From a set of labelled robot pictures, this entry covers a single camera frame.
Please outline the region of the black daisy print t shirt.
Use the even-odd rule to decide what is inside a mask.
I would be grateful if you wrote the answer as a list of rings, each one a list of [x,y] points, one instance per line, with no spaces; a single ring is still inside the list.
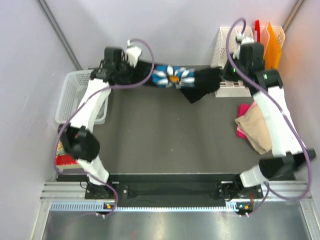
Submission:
[[[156,63],[151,76],[144,85],[163,89],[178,89],[189,103],[193,104],[220,88],[222,72],[223,70],[219,66],[194,69]]]

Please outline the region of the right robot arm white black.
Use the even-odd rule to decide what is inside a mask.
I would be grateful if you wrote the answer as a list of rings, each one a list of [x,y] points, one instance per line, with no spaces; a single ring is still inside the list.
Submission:
[[[257,165],[236,176],[233,192],[245,198],[252,187],[270,179],[308,171],[305,190],[296,199],[304,198],[312,182],[311,161],[316,158],[313,148],[306,148],[292,122],[285,100],[282,79],[277,69],[267,69],[263,59],[264,46],[259,42],[242,43],[234,52],[226,49],[228,66],[247,84],[251,96],[261,110],[271,144],[272,158],[261,159]]]

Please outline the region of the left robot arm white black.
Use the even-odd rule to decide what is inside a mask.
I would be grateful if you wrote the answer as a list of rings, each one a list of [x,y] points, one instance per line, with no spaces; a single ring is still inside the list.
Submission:
[[[134,68],[142,54],[139,47],[130,45],[126,50],[107,47],[104,58],[90,73],[87,89],[71,119],[60,126],[60,141],[65,152],[87,174],[87,193],[93,197],[109,198],[114,191],[108,183],[109,172],[99,157],[100,143],[93,135],[98,113],[111,93],[110,86],[129,85]]]

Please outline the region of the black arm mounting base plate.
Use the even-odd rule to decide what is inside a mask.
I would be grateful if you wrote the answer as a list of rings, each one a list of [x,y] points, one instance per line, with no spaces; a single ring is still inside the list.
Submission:
[[[260,186],[238,191],[231,182],[214,181],[168,181],[168,182],[111,182],[110,186],[121,200],[138,197],[208,197],[210,200],[251,199],[263,197]]]

